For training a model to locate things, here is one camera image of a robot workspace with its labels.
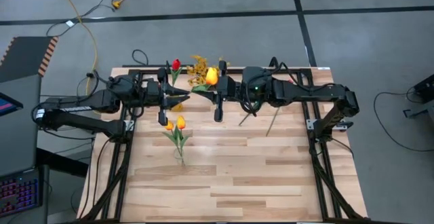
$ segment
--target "keyboard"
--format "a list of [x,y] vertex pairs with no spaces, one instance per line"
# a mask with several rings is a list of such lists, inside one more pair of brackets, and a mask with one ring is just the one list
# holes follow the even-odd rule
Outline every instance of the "keyboard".
[[0,178],[0,217],[35,208],[42,203],[39,171],[29,170]]

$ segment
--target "wooden table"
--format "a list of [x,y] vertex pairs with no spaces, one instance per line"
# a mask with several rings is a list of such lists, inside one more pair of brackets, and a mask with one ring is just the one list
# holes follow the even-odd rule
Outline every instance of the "wooden table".
[[[111,75],[127,73],[127,68],[116,68]],[[312,73],[315,85],[332,82],[329,69],[312,69]],[[241,79],[241,75],[231,77]],[[276,78],[288,79],[288,75]],[[176,87],[190,90],[187,79],[180,75]],[[322,221],[299,102],[280,108],[268,137],[265,134],[276,112],[269,105],[263,105],[258,117],[249,116],[242,126],[238,124],[246,113],[237,103],[224,103],[221,123],[214,121],[215,106],[203,97],[191,94],[183,105],[183,112],[168,111],[167,117],[175,122],[183,115],[184,133],[192,136],[184,148],[185,167],[174,157],[173,143],[162,134],[165,129],[157,122],[158,108],[146,109],[138,119],[121,221]],[[324,116],[332,104],[320,103],[319,108]],[[119,119],[119,114],[102,118]],[[334,132],[334,138],[349,146],[346,133]],[[96,137],[85,213],[92,206],[96,161],[106,139],[102,134]],[[97,199],[106,188],[113,147],[107,145],[100,160]],[[334,142],[328,148],[337,188],[366,216],[351,154]],[[85,186],[79,213],[86,190]],[[326,187],[325,195],[333,217]],[[108,217],[114,215],[116,197],[117,189]]]

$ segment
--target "hazard stripe tape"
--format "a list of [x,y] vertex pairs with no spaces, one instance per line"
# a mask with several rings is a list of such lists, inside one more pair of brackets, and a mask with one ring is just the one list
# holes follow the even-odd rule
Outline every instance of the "hazard stripe tape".
[[1,67],[1,65],[3,64],[3,61],[5,61],[5,59],[6,59],[6,55],[7,55],[7,53],[9,52],[9,49],[11,48],[12,44],[14,43],[14,41],[15,41],[15,37],[12,38],[11,42],[9,43],[9,45],[8,45],[7,48],[6,48],[5,54],[3,55],[3,57],[1,57],[1,60],[0,60],[0,67]]
[[54,48],[56,48],[58,41],[59,41],[59,37],[53,37],[50,40],[50,44],[48,44],[48,48],[45,51],[45,54],[42,58],[41,65],[39,66],[39,70],[38,70],[38,73],[42,77],[45,75],[45,72],[47,72],[48,64],[50,63],[50,60],[51,60],[53,52],[54,52]]

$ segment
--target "concrete floor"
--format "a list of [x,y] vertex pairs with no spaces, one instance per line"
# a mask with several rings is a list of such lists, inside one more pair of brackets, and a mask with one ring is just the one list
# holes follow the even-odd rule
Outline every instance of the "concrete floor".
[[[99,0],[73,0],[81,13]],[[301,0],[304,10],[411,7],[433,0]],[[127,0],[120,10],[96,10],[92,17],[191,14],[260,10],[295,10],[294,0]],[[2,20],[72,18],[66,0],[0,0]],[[335,82],[356,91],[361,112],[349,130],[357,173],[369,216],[378,221],[432,223],[434,219],[434,153],[407,151],[394,144],[376,121],[372,103],[381,91],[405,92],[434,71],[434,12],[326,14],[305,16],[317,65],[331,67]],[[133,64],[131,52],[143,49],[151,64],[175,58],[191,62],[192,54],[235,66],[267,65],[272,56],[288,66],[307,67],[308,58],[297,16],[150,20],[88,24],[98,42],[98,70],[106,77],[113,67]],[[44,36],[49,25],[0,26],[0,50],[14,36]],[[92,67],[90,38],[76,26],[60,38],[43,78],[42,94],[75,94],[78,81]],[[403,96],[384,96],[379,115],[390,133],[409,147],[434,148],[433,124],[425,117],[404,118],[415,105]],[[71,130],[65,135],[83,136]],[[62,141],[40,133],[38,145],[50,151],[81,142]],[[69,157],[88,155],[85,147]],[[74,218],[70,196],[83,179],[51,173],[49,223]],[[78,205],[81,191],[76,193]]]

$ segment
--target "monitor screen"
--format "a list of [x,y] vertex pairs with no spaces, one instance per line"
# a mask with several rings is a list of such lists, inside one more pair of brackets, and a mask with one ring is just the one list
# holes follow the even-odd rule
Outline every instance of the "monitor screen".
[[0,92],[0,116],[22,109],[22,104]]

